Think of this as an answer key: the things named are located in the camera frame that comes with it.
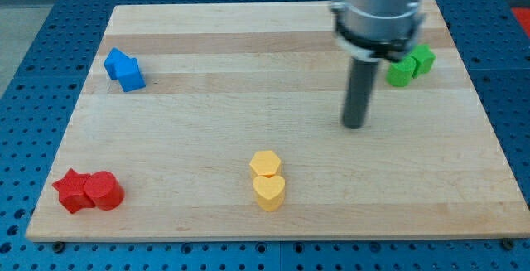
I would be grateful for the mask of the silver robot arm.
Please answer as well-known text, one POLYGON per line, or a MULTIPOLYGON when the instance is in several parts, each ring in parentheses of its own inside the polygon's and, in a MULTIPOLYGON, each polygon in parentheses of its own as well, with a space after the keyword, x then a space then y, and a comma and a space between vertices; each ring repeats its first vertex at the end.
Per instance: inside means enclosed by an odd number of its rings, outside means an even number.
POLYGON ((421 0, 337 0, 337 43, 356 60, 400 61, 417 44, 424 16, 421 0))

